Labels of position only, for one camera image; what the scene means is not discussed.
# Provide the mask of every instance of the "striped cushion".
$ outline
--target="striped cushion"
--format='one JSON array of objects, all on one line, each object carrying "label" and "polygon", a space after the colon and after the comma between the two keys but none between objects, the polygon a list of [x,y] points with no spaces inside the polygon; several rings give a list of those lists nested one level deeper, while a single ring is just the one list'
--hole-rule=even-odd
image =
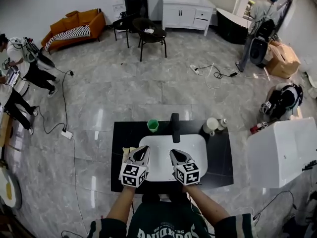
[{"label": "striped cushion", "polygon": [[55,40],[69,40],[69,39],[76,39],[80,37],[89,37],[90,36],[90,28],[89,25],[85,26],[78,26],[73,29],[67,30],[65,32],[56,34],[53,36],[45,45],[45,50],[48,51],[50,45]]}]

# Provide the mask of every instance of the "white shirt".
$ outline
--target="white shirt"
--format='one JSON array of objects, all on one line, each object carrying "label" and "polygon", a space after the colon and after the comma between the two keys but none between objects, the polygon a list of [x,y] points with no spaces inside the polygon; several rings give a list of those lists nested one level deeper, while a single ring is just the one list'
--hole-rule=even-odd
[{"label": "white shirt", "polygon": [[[18,62],[21,60],[21,58],[24,59],[23,51],[18,46],[18,44],[21,42],[22,40],[17,37],[13,37],[9,39],[8,41],[8,45],[6,47],[6,53],[8,57],[10,57],[11,61],[13,62]],[[23,78],[28,73],[30,64],[26,60],[23,60],[23,62],[18,64],[17,67],[19,71],[21,72],[21,77]]]},{"label": "white shirt", "polygon": [[[275,87],[276,90],[278,91],[281,91],[285,86],[289,85],[288,83],[280,83],[280,84],[277,84],[277,86]],[[297,94],[297,91],[294,87],[289,87],[287,88],[286,91],[291,91],[292,94],[294,94],[294,98],[295,100],[297,99],[298,97],[298,94]],[[281,121],[286,121],[286,120],[290,120],[291,119],[291,115],[294,114],[294,112],[297,110],[298,108],[298,104],[299,104],[299,100],[297,101],[295,107],[292,109],[292,110],[288,110],[286,111],[280,118]]]},{"label": "white shirt", "polygon": [[5,85],[0,83],[0,103],[2,107],[6,105],[12,93],[12,87],[9,85]]},{"label": "white shirt", "polygon": [[277,7],[268,1],[257,1],[250,11],[250,16],[253,18],[253,21],[249,27],[249,33],[252,34],[260,27],[260,21],[264,18],[265,21],[272,19],[275,25],[279,21]]}]

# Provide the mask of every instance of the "drawer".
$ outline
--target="drawer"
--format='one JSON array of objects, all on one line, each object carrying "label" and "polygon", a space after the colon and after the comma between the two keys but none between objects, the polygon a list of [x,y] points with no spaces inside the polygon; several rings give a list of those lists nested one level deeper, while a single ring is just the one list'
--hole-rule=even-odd
[{"label": "drawer", "polygon": [[209,20],[210,14],[209,10],[196,9],[195,18]]},{"label": "drawer", "polygon": [[195,18],[193,26],[205,30],[208,23],[208,20]]}]

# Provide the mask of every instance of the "white cabinet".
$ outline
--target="white cabinet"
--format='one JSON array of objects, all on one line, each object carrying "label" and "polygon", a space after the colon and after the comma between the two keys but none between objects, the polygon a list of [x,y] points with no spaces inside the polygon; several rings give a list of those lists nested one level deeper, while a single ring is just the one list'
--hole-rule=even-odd
[{"label": "white cabinet", "polygon": [[198,29],[206,36],[214,9],[209,0],[163,0],[163,29]]}]

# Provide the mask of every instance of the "green cup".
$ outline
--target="green cup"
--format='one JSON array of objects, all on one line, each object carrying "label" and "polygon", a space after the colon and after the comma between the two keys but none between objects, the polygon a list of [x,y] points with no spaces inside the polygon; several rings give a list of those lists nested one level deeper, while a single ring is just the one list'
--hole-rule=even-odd
[{"label": "green cup", "polygon": [[156,119],[151,119],[148,121],[147,126],[150,132],[156,132],[159,128],[159,122]]}]

